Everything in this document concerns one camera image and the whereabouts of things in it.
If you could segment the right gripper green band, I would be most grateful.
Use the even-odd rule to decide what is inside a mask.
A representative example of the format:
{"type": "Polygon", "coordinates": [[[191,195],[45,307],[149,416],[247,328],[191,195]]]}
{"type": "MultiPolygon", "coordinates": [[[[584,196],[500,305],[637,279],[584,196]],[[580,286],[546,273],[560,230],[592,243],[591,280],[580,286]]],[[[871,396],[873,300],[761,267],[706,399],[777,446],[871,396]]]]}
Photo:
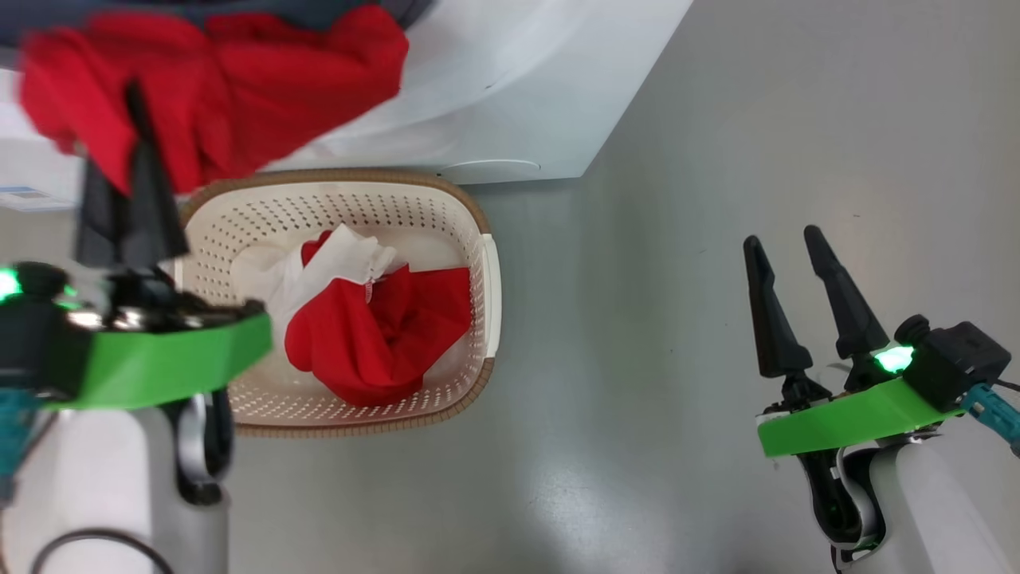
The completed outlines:
{"type": "MultiPolygon", "coordinates": [[[[843,360],[871,355],[889,344],[889,336],[867,304],[860,289],[846,271],[819,226],[802,232],[811,265],[824,286],[837,326],[837,354],[843,360]]],[[[813,366],[809,350],[795,338],[775,292],[773,271],[762,242],[751,234],[743,241],[744,268],[751,322],[760,375],[775,379],[804,375],[813,366]]],[[[936,425],[955,415],[930,406],[907,385],[905,371],[892,373],[889,381],[868,390],[826,397],[819,404],[802,400],[797,407],[788,399],[774,415],[759,415],[757,435],[768,458],[838,450],[860,446],[896,434],[936,425]]]]}

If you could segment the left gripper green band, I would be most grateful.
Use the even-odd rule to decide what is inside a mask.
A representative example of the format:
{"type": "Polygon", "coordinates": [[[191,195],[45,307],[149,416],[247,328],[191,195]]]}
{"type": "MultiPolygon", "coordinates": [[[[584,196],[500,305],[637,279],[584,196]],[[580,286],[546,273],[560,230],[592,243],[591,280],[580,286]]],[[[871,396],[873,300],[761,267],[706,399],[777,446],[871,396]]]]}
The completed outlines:
{"type": "Polygon", "coordinates": [[[117,271],[105,278],[109,301],[97,323],[84,320],[86,306],[57,302],[81,343],[76,349],[59,343],[49,360],[70,375],[61,387],[47,379],[48,410],[134,411],[222,392],[271,349],[261,302],[208,304],[156,268],[188,255],[190,245],[138,81],[128,84],[125,103],[137,131],[131,199],[87,157],[74,240],[76,264],[117,271]]]}

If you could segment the red garment white stripe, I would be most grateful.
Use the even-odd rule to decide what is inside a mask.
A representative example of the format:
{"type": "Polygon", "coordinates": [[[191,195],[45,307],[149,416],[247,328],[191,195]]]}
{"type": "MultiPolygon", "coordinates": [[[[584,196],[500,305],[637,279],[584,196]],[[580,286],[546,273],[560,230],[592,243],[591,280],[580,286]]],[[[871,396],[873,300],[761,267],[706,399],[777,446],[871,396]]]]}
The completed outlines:
{"type": "Polygon", "coordinates": [[[216,15],[203,27],[106,12],[29,34],[19,103],[37,133],[66,154],[83,146],[128,196],[141,141],[128,88],[139,88],[172,189],[188,194],[248,177],[393,99],[409,50],[379,5],[325,30],[267,12],[216,15]]]}

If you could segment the red and white garment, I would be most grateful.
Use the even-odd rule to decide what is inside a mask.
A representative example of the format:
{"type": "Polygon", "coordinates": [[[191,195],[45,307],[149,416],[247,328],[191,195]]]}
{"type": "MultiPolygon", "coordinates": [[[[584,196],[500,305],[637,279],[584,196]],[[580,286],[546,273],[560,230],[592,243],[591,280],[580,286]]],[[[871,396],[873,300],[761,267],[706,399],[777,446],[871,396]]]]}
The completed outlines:
{"type": "Polygon", "coordinates": [[[396,248],[343,224],[252,244],[234,258],[230,280],[241,298],[265,304],[291,366],[357,407],[422,389],[473,324],[466,266],[415,271],[396,248]]]}

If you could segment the cream perforated basket brown rim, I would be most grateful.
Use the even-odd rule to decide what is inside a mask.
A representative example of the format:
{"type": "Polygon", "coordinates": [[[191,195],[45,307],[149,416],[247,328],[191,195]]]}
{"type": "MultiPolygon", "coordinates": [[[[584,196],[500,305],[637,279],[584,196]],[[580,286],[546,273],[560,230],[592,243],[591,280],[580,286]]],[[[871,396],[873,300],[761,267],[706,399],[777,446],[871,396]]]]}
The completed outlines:
{"type": "Polygon", "coordinates": [[[239,301],[230,265],[245,248],[291,245],[339,224],[394,247],[413,271],[469,269],[473,322],[421,390],[387,406],[351,406],[273,352],[230,385],[239,434],[339,438],[426,427],[484,392],[500,344],[500,262],[484,211],[459,186],[382,168],[277,171],[204,187],[183,203],[181,222],[190,256],[175,262],[175,284],[211,304],[239,301]]]}

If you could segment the white front-load washing machine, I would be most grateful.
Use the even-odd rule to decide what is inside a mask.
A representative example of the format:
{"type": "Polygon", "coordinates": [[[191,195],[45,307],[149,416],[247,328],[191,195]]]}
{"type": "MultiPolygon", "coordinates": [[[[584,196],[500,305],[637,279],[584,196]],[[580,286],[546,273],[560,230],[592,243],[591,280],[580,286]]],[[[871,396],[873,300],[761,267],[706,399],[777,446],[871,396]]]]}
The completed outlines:
{"type": "MultiPolygon", "coordinates": [[[[405,29],[396,98],[270,170],[522,159],[520,179],[579,177],[633,100],[693,0],[437,0],[405,29]]],[[[0,47],[0,187],[76,203],[83,163],[38,135],[16,96],[19,53],[0,47]]]]}

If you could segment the blue energy label sticker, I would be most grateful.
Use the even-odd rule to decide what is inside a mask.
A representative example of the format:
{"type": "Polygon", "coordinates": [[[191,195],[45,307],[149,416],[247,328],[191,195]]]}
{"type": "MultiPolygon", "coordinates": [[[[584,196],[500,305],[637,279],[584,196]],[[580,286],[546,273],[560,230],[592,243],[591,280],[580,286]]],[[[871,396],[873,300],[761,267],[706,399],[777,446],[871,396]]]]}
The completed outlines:
{"type": "Polygon", "coordinates": [[[30,187],[0,187],[0,208],[18,212],[73,210],[76,204],[30,187]]]}

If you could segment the round white filter cover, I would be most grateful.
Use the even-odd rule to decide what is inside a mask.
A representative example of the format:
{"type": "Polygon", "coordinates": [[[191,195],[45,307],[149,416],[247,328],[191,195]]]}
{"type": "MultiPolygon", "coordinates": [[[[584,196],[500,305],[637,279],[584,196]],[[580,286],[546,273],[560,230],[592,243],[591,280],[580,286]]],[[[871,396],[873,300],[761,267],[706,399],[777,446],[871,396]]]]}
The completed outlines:
{"type": "Polygon", "coordinates": [[[482,179],[520,179],[540,172],[540,165],[536,161],[522,159],[483,159],[473,161],[462,161],[449,166],[438,168],[438,177],[465,178],[474,177],[482,179]]]}

